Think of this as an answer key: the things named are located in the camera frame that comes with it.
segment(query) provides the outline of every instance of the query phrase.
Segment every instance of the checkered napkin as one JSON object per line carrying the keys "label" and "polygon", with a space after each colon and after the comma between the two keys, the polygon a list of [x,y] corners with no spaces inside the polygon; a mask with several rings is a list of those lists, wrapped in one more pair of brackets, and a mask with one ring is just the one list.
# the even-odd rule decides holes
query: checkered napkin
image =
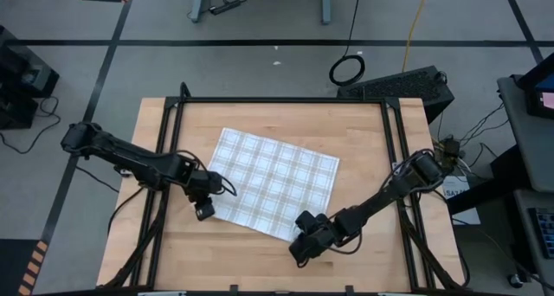
{"label": "checkered napkin", "polygon": [[326,212],[337,168],[338,158],[223,128],[209,169],[238,196],[214,196],[215,217],[292,241],[303,210]]}

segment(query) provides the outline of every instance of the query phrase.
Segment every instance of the floor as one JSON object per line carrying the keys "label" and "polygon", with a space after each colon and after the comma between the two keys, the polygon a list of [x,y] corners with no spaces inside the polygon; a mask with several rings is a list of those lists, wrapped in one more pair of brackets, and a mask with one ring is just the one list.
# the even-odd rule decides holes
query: floor
{"label": "floor", "polygon": [[[61,75],[54,92],[61,123],[44,133],[27,155],[0,146],[2,160],[11,161],[0,164],[0,239],[50,239],[34,293],[94,287],[117,197],[68,165],[59,146],[68,124],[86,117],[130,140],[140,100],[176,95],[181,81],[196,96],[334,96],[337,88],[327,74],[345,47],[282,40],[347,39],[354,1],[332,0],[332,23],[322,26],[320,0],[249,0],[219,16],[204,14],[198,24],[186,18],[192,0],[132,0],[126,5],[0,0],[0,24]],[[554,52],[554,17],[545,15],[554,10],[550,1],[427,0],[415,27],[408,69],[436,65],[448,74],[455,101],[444,112],[441,137],[461,137],[500,104],[496,79],[525,73],[541,55]],[[400,72],[419,2],[360,0],[352,36],[359,42],[350,52],[365,58],[365,80]],[[522,16],[516,16],[518,10]],[[198,40],[252,41],[224,46],[194,42]],[[259,45],[257,40],[274,41]],[[340,72],[346,76],[350,70]],[[487,124],[504,120],[506,113],[500,111]],[[438,123],[430,126],[433,135]],[[30,130],[5,136],[27,147],[48,124],[48,119],[37,118]],[[486,132],[463,148],[468,162],[475,159],[480,142],[501,153],[514,139],[509,125]],[[484,154],[473,171],[487,176],[492,159]],[[80,160],[79,166],[119,186],[109,164],[91,159]],[[507,245],[509,232],[497,227],[502,224],[497,205],[479,208],[482,227]],[[506,276],[514,272],[513,265],[471,227],[457,228],[456,234],[471,269],[470,287],[540,293],[537,284],[510,288]]]}

